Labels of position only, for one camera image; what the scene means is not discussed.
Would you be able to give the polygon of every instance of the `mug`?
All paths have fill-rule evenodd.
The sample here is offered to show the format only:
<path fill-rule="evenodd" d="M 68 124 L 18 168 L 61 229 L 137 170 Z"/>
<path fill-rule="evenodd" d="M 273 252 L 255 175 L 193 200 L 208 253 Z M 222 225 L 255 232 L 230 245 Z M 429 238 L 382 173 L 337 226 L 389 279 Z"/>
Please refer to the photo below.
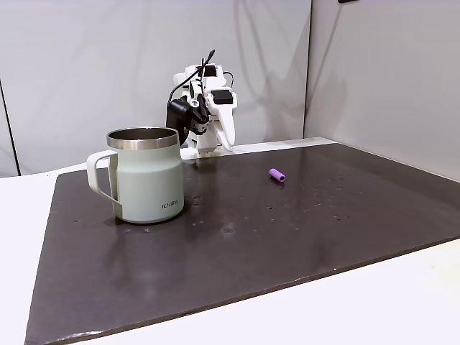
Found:
<path fill-rule="evenodd" d="M 111 201 L 114 213 L 130 223 L 155 223 L 179 214 L 184 206 L 178 131 L 137 127 L 107 134 L 109 150 L 86 161 L 89 186 Z M 96 164 L 109 158 L 111 196 L 98 185 Z"/>

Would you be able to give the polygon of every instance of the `stainless steel rim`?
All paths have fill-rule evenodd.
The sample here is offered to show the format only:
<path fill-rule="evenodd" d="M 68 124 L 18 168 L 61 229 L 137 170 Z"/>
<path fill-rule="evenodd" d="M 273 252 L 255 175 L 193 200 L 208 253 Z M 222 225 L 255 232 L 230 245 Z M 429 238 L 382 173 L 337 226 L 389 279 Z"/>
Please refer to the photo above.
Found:
<path fill-rule="evenodd" d="M 133 127 L 107 134 L 107 145 L 121 150 L 153 150 L 176 145 L 178 131 L 167 127 Z"/>

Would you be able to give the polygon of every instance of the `dark table mat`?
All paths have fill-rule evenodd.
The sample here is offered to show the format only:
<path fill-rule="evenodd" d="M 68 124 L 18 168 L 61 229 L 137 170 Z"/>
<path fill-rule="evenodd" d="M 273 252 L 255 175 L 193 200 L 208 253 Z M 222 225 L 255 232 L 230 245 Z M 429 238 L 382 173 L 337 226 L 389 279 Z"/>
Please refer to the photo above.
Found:
<path fill-rule="evenodd" d="M 460 184 L 340 144 L 183 166 L 185 209 L 156 225 L 114 218 L 86 171 L 57 179 L 26 344 L 118 333 L 460 237 Z"/>

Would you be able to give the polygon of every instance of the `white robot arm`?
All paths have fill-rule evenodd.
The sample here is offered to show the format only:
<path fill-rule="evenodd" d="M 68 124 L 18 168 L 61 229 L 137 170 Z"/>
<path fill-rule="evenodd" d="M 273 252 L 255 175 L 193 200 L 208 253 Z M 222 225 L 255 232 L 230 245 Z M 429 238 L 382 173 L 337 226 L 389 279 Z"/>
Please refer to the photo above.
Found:
<path fill-rule="evenodd" d="M 166 124 L 179 131 L 181 144 L 188 138 L 188 146 L 198 152 L 212 152 L 219 143 L 232 151 L 236 136 L 233 113 L 238 101 L 231 86 L 226 86 L 224 74 L 228 72 L 208 63 L 212 55 L 201 65 L 174 75 L 175 90 L 182 87 L 182 96 L 168 102 Z"/>

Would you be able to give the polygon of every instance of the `purple foam block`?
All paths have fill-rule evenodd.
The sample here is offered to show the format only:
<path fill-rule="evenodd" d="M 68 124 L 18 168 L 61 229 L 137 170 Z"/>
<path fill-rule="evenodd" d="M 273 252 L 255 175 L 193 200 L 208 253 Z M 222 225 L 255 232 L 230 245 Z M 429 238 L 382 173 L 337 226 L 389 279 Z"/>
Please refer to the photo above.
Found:
<path fill-rule="evenodd" d="M 269 174 L 274 179 L 276 179 L 276 180 L 278 180 L 280 182 L 285 182 L 286 177 L 281 172 L 279 172 L 278 170 L 270 169 Z"/>

